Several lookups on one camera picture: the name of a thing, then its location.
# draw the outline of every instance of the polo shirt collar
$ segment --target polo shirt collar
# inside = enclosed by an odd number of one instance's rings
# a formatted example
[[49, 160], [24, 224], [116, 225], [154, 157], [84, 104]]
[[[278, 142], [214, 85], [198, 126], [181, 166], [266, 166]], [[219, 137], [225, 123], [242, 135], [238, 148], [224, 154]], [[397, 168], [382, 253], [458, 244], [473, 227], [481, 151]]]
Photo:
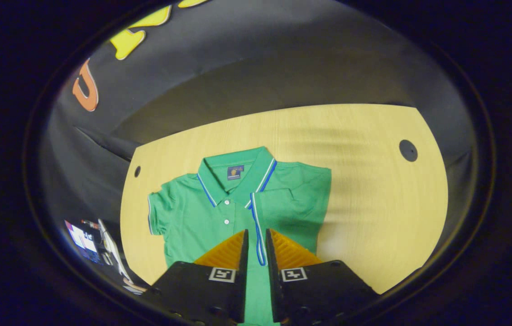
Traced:
[[[219, 183], [210, 167], [233, 167], [242, 163], [252, 163], [252, 167], [244, 176], [238, 186], [228, 193]], [[250, 194], [261, 192], [270, 179], [276, 160], [268, 152], [266, 147], [258, 147], [251, 150], [237, 151], [234, 153], [206, 157], [201, 161], [198, 169], [198, 179], [212, 206], [217, 206], [225, 198], [229, 198], [246, 208], [250, 205]]]

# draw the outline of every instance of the wooden table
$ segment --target wooden table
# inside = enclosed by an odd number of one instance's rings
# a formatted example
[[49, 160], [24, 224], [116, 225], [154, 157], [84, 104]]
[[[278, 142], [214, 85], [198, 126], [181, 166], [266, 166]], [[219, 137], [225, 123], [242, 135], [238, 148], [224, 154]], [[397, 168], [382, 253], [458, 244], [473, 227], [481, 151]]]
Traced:
[[[403, 139], [417, 148], [416, 161], [401, 155]], [[448, 190], [439, 148], [417, 109], [315, 105], [221, 120], [138, 147], [121, 202], [121, 239], [130, 268], [149, 284], [167, 270], [163, 237], [149, 233], [149, 193], [196, 173], [204, 157], [258, 146], [278, 161], [332, 169], [330, 203], [318, 236], [321, 260], [343, 260], [383, 293], [430, 256], [445, 222]]]

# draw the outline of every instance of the green fabric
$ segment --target green fabric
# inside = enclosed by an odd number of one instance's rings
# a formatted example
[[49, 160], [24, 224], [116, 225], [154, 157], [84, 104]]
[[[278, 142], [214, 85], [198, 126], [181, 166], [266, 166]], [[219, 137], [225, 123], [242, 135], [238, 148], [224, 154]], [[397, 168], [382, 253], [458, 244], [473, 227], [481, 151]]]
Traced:
[[[229, 180], [228, 167], [241, 165], [240, 178]], [[268, 264], [258, 262], [254, 216], [263, 237], [272, 228], [316, 253], [330, 181], [330, 169], [276, 162], [265, 147], [207, 157], [198, 174], [173, 179], [149, 195], [150, 232], [163, 235], [171, 266], [178, 260], [193, 262], [248, 229], [245, 323], [268, 326], [274, 324]]]

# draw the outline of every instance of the green polo shirt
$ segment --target green polo shirt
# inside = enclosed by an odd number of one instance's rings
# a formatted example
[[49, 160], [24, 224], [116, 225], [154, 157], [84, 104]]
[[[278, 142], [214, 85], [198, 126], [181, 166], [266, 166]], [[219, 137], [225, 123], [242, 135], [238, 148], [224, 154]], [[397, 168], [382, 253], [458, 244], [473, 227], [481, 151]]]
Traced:
[[265, 230], [272, 228], [316, 253], [330, 196], [330, 169], [277, 162], [266, 147], [206, 157], [149, 195], [149, 231], [163, 235], [167, 266], [194, 262], [248, 229], [245, 324], [272, 320]]

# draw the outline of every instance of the shirt label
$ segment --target shirt label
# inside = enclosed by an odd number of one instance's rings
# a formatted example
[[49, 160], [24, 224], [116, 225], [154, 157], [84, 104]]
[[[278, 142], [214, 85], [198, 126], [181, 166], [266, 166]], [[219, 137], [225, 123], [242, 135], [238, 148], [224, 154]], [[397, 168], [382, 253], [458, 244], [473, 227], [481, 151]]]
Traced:
[[237, 165], [236, 167], [228, 167], [227, 169], [227, 179], [228, 180], [235, 180], [239, 179], [240, 174], [244, 170], [243, 165]]

